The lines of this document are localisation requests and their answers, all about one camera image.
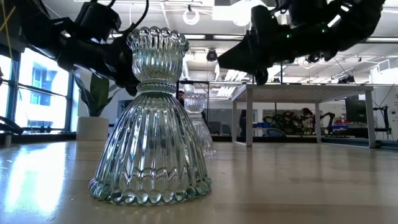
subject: potted plant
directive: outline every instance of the potted plant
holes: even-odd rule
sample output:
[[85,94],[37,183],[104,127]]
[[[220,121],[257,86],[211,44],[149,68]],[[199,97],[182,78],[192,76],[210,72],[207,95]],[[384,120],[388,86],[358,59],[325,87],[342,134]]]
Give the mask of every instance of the potted plant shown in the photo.
[[89,117],[78,117],[76,140],[105,141],[108,138],[109,119],[101,118],[101,113],[113,96],[108,98],[109,92],[116,89],[116,85],[109,87],[109,80],[91,74],[90,90],[87,90],[79,77],[74,75],[80,91],[80,98],[85,103]]

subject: white table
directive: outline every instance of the white table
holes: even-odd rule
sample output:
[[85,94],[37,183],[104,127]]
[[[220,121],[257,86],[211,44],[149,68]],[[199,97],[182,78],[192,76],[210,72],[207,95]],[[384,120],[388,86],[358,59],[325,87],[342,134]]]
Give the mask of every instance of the white table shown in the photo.
[[[253,114],[253,103],[314,103],[315,129],[317,142],[321,143],[321,124],[319,104],[341,100],[348,96],[365,94],[366,116],[368,120],[369,147],[376,147],[374,132],[372,86],[356,85],[262,85],[245,84],[240,86],[232,98],[232,127],[237,122],[237,102],[246,102],[246,114]],[[253,144],[253,117],[246,118],[246,146]],[[236,142],[236,128],[232,128],[232,140]]]

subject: glass candle holder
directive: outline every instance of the glass candle holder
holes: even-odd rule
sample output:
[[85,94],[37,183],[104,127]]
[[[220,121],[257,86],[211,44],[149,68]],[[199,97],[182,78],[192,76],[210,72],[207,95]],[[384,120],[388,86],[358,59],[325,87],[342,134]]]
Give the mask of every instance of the glass candle holder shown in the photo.
[[139,95],[122,112],[89,184],[113,203],[181,202],[211,190],[202,145],[174,97],[189,44],[166,28],[143,27],[127,38]]
[[206,99],[206,93],[186,93],[184,94],[184,107],[198,134],[203,154],[205,156],[213,156],[216,153],[213,147],[213,140],[209,128],[201,115],[201,112],[205,109]]

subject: white planter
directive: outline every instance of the white planter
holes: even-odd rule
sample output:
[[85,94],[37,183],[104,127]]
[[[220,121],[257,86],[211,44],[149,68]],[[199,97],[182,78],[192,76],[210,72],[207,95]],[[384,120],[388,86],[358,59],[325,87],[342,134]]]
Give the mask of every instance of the white planter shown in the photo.
[[106,141],[108,138],[109,119],[98,117],[78,117],[77,141]]

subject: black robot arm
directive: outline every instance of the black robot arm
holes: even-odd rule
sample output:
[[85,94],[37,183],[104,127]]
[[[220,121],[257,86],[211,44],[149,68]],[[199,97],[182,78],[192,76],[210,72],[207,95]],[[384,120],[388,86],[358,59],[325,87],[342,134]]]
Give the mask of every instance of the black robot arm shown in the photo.
[[67,17],[51,19],[41,0],[13,0],[12,3],[31,47],[56,60],[65,70],[87,69],[114,80],[130,95],[136,94],[139,81],[132,74],[132,54],[126,44],[130,30],[111,44],[106,43],[109,35],[121,25],[119,15],[110,6],[96,1],[85,2],[73,22]]
[[[375,30],[385,0],[276,0],[284,2],[270,11],[252,8],[251,30],[235,47],[220,55],[220,67],[254,75],[267,81],[267,68],[307,56],[309,62],[326,61],[338,51],[360,43]],[[291,24],[279,25],[274,13],[289,10]]]

